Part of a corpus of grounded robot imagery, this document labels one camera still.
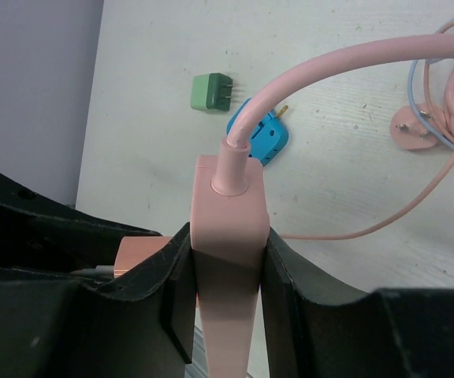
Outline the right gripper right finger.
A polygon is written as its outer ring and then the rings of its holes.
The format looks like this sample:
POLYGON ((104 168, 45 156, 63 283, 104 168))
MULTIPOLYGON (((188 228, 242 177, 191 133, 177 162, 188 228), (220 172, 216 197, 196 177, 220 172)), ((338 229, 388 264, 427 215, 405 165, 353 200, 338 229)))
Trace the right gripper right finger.
POLYGON ((454 377, 454 288, 366 293, 271 232, 261 290, 272 377, 454 377))

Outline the green plug adapter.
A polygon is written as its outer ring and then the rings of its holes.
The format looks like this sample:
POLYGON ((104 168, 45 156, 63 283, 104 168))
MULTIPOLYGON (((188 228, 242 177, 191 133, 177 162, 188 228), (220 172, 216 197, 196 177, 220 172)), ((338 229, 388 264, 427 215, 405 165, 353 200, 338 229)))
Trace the green plug adapter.
POLYGON ((212 72, 194 76, 190 106, 194 110, 228 112, 233 92, 233 79, 223 73, 212 72))

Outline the salmon charger plug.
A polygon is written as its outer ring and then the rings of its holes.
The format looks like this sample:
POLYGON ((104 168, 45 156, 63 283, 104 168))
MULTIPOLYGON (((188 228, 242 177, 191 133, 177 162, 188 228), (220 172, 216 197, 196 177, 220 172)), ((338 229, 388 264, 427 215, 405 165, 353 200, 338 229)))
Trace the salmon charger plug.
POLYGON ((114 277, 126 274, 159 252, 170 240, 170 236, 125 236, 120 242, 113 264, 114 277))

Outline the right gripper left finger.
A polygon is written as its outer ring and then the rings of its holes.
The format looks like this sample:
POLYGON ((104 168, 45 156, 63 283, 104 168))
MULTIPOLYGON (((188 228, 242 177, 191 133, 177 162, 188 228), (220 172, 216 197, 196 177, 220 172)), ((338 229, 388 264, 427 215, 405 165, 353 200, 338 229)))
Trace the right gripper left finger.
POLYGON ((188 226, 109 282, 0 268, 0 377, 182 377, 193 333, 188 226))

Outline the pink power strip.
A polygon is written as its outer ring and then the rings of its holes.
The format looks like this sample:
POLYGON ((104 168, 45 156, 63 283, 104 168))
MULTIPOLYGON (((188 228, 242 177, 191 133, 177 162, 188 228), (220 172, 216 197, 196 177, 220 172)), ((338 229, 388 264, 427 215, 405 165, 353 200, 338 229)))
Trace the pink power strip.
POLYGON ((245 377, 270 217, 258 161, 248 161, 247 190, 234 197, 212 188, 216 165, 199 157, 190 223, 207 371, 245 377))

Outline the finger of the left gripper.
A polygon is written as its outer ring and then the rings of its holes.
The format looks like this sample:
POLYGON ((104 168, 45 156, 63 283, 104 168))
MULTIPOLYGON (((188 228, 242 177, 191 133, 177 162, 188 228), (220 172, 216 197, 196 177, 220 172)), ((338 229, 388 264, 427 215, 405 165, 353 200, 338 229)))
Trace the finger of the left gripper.
POLYGON ((126 236, 156 234, 81 213, 0 173, 0 281, 77 276, 104 284, 110 274, 83 270, 113 265, 126 236))

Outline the blue plug adapter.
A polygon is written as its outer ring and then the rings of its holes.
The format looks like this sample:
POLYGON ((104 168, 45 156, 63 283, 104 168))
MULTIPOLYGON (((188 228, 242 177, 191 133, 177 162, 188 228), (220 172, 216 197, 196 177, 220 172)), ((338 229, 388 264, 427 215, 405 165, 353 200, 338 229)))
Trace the blue plug adapter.
POLYGON ((267 166, 288 143, 289 133, 281 120, 287 110, 287 105, 278 111, 272 109, 251 133, 249 157, 259 160, 263 166, 267 166))

